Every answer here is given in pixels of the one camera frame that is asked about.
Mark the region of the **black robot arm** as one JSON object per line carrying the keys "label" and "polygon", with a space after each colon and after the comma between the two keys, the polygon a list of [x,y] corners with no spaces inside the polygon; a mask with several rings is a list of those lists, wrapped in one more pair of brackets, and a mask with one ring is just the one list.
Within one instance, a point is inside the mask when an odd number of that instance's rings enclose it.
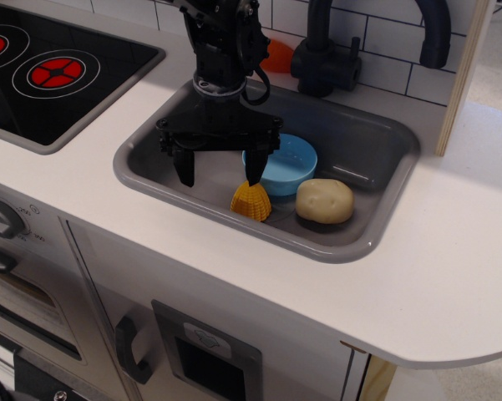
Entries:
{"label": "black robot arm", "polygon": [[257,184],[269,155],[280,147],[283,120],[257,112],[270,90],[249,98],[247,80],[261,68],[270,43],[261,31],[257,1],[174,1],[185,20],[196,58],[185,105],[161,118],[160,148],[174,160],[180,182],[195,183],[195,152],[243,150],[246,179]]}

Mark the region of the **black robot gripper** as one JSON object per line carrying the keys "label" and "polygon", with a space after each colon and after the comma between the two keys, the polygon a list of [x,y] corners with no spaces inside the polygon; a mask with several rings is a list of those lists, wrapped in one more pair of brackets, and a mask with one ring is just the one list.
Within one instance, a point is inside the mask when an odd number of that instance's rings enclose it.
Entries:
{"label": "black robot gripper", "polygon": [[249,97],[248,81],[222,93],[206,82],[191,80],[176,91],[160,109],[155,123],[160,149],[173,155],[183,185],[195,183],[193,151],[246,150],[245,170],[250,185],[258,184],[267,156],[280,148],[283,120],[259,111],[270,88],[258,99]]}

